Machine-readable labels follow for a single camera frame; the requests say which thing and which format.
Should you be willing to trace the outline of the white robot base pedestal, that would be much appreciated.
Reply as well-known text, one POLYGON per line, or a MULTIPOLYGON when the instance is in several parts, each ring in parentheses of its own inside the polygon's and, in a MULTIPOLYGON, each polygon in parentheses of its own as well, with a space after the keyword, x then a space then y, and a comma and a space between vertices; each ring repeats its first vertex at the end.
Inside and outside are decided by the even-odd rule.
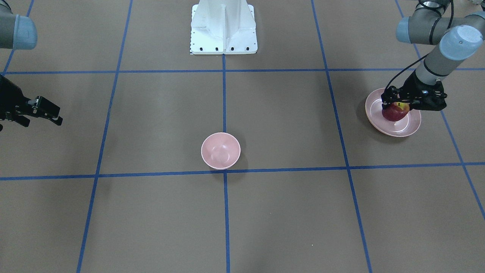
POLYGON ((255 54, 256 16, 246 0, 200 0, 191 8, 189 53, 255 54))

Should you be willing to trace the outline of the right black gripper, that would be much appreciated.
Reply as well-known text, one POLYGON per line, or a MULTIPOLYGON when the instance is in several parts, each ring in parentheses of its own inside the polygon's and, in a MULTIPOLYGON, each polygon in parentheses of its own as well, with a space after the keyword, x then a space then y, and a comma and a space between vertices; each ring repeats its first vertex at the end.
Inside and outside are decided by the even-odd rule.
POLYGON ((61 126, 63 118, 59 116, 59 111, 59 106, 43 96, 29 100, 17 85, 3 75, 0 77, 1 121, 7 120, 28 127, 31 122, 25 117, 28 114, 36 118, 48 119, 57 126, 61 126))

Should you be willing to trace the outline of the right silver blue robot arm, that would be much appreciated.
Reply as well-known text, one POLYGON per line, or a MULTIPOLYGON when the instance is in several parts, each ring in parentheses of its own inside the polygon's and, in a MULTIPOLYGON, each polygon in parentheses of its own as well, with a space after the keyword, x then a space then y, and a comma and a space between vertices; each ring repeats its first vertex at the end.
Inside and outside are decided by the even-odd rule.
MULTIPOLYGON (((1 1, 0 9, 0 46, 1 49, 31 50, 38 43, 35 23, 26 16, 14 14, 7 1, 1 1)), ((47 119, 61 126, 60 107, 43 96, 30 99, 5 76, 0 77, 0 119, 23 127, 30 124, 29 117, 47 119)))

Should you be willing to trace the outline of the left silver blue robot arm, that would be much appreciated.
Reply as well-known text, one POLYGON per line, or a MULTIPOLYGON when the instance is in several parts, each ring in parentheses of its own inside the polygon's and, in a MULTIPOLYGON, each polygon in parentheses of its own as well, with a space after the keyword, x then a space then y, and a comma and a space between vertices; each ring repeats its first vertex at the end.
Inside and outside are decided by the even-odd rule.
POLYGON ((381 95, 384 110, 393 103, 423 111, 441 111, 447 106, 442 81, 483 45, 485 25, 484 11, 444 17, 450 4, 450 0, 420 0, 412 16, 398 23, 398 41, 434 48, 417 61, 402 87, 386 86, 381 95))

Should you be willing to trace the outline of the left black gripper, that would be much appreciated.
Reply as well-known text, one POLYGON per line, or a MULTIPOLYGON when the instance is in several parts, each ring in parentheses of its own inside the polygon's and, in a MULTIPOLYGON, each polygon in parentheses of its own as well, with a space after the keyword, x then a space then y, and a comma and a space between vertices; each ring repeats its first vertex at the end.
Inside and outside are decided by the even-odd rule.
POLYGON ((393 103, 405 103, 409 111, 441 111, 447 107, 443 84, 437 81, 434 85, 423 83, 416 72, 405 80, 402 90, 395 86, 385 88, 381 94, 382 107, 390 107, 393 103))

